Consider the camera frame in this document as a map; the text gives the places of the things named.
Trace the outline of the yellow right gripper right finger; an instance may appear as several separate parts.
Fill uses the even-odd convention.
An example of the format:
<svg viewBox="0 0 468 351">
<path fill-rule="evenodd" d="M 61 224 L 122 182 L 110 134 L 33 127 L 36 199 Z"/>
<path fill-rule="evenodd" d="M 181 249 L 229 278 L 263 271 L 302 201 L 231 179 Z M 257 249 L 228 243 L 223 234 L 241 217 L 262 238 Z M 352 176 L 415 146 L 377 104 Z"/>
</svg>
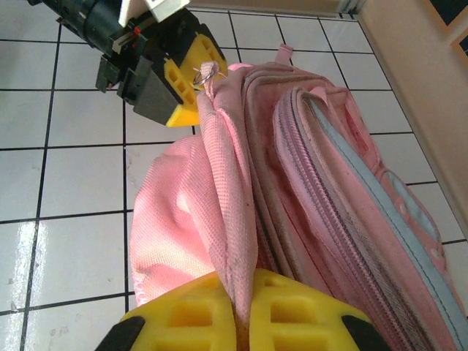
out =
<svg viewBox="0 0 468 351">
<path fill-rule="evenodd" d="M 387 350 L 355 307 L 280 274 L 257 269 L 249 322 L 250 350 Z"/>
</svg>

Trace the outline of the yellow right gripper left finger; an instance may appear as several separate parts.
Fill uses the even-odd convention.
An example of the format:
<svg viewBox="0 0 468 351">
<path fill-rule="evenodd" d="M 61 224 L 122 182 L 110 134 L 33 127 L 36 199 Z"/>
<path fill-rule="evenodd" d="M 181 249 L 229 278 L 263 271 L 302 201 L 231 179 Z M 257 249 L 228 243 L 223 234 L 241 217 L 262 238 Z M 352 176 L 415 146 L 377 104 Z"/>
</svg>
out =
<svg viewBox="0 0 468 351">
<path fill-rule="evenodd" d="M 97 349 L 236 350 L 230 298 L 217 274 L 207 274 L 127 312 Z"/>
</svg>

